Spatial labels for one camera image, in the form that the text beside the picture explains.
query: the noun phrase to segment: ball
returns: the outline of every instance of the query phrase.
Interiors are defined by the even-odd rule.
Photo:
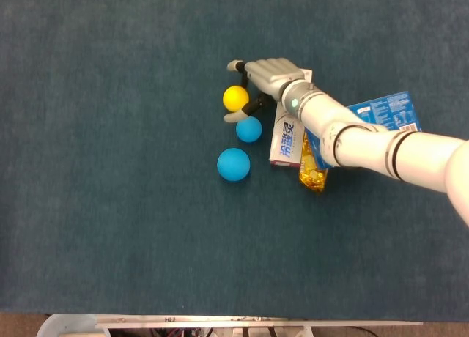
[[[256,117],[248,117],[236,124],[236,134],[239,139],[246,143],[252,143],[259,139],[262,134],[261,122]]]
[[[231,86],[223,94],[223,105],[231,112],[239,111],[249,101],[249,94],[241,86]]]
[[[230,182],[246,177],[251,169],[249,156],[238,148],[225,150],[218,157],[217,169],[220,176]]]

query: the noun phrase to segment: white robotic arm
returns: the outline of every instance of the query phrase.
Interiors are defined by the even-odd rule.
[[[469,225],[469,141],[366,124],[306,81],[303,72],[287,59],[234,61],[228,69],[246,74],[262,92],[281,101],[320,139],[321,156],[329,164],[364,167],[445,192]],[[244,116],[248,113],[238,111],[225,116],[225,121]]]

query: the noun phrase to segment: blue box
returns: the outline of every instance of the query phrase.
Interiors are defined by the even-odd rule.
[[[383,125],[389,130],[421,131],[420,122],[418,121],[409,92],[379,97],[348,106],[348,108],[364,122]],[[309,130],[306,130],[306,134],[316,159],[317,168],[325,170],[333,167],[321,157],[320,140]]]

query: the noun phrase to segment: black joint ring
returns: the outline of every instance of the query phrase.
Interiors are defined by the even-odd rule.
[[[393,151],[393,158],[392,158],[392,161],[391,161],[391,164],[393,166],[393,171],[394,171],[394,174],[396,175],[397,178],[399,178],[401,181],[402,181],[402,178],[399,176],[399,173],[397,172],[397,167],[396,167],[396,159],[397,159],[397,152],[402,144],[402,142],[408,137],[410,136],[411,134],[414,134],[416,133],[416,131],[413,131],[413,132],[409,132],[408,134],[405,134],[403,135],[399,141],[397,142],[396,144],[396,147],[394,148],[394,151]]]
[[[339,137],[340,135],[342,134],[342,132],[344,132],[345,130],[348,130],[349,128],[352,128],[352,127],[358,127],[358,128],[361,128],[362,130],[368,130],[371,132],[371,130],[369,128],[366,128],[364,126],[360,126],[360,125],[348,125],[348,126],[345,126],[344,128],[342,128],[337,134],[336,134],[336,137],[334,139],[334,144],[333,144],[333,149],[332,149],[332,152],[333,152],[333,156],[334,156],[334,160],[336,161],[337,165],[339,166],[342,166],[340,164],[340,162],[337,160],[337,156],[336,156],[336,145],[337,145],[337,141],[339,140]]]
[[[236,63],[236,65],[234,66],[234,68],[236,68],[236,71],[238,71],[239,73],[245,73],[245,63],[242,62],[242,61],[238,61]]]

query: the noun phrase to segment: floor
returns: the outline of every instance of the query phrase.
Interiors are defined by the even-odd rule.
[[[40,325],[47,319],[44,314],[0,314],[1,337],[35,337]],[[432,323],[424,326],[372,327],[379,337],[467,337],[469,324]],[[313,329],[314,337],[372,337],[347,327],[321,327]]]

